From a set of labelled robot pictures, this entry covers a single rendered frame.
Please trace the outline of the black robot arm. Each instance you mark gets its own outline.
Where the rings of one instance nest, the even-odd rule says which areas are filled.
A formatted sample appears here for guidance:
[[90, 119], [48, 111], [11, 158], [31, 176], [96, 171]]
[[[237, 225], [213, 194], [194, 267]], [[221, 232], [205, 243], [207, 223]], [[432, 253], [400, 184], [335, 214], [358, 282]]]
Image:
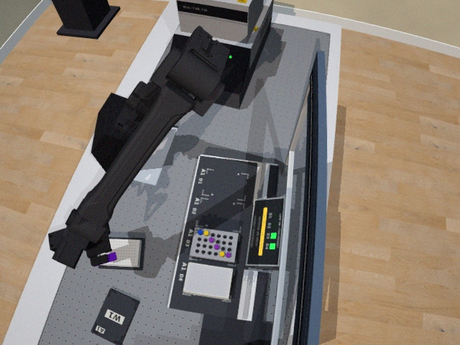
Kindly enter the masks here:
[[116, 204], [167, 133], [191, 110], [204, 116], [221, 95], [225, 84], [220, 79], [230, 49], [212, 38], [199, 25], [182, 50], [171, 49], [151, 82], [137, 84], [114, 123], [129, 140], [71, 211], [66, 228], [48, 234], [53, 260], [75, 269], [83, 250], [96, 248], [93, 243], [107, 237]]

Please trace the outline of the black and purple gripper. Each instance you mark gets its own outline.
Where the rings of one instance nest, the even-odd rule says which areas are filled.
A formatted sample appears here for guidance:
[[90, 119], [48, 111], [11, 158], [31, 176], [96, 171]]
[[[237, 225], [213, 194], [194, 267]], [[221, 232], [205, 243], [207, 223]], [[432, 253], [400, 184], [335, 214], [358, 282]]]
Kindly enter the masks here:
[[[111, 232], [109, 230], [109, 234], [110, 233]], [[97, 243], [95, 243], [95, 245], [97, 246], [96, 248], [89, 249], [86, 251], [87, 257], [90, 258], [91, 265], [94, 267], [117, 260], [116, 252], [98, 256], [99, 254], [108, 253], [112, 251], [109, 241], [109, 234], [107, 235], [104, 241], [98, 240]]]

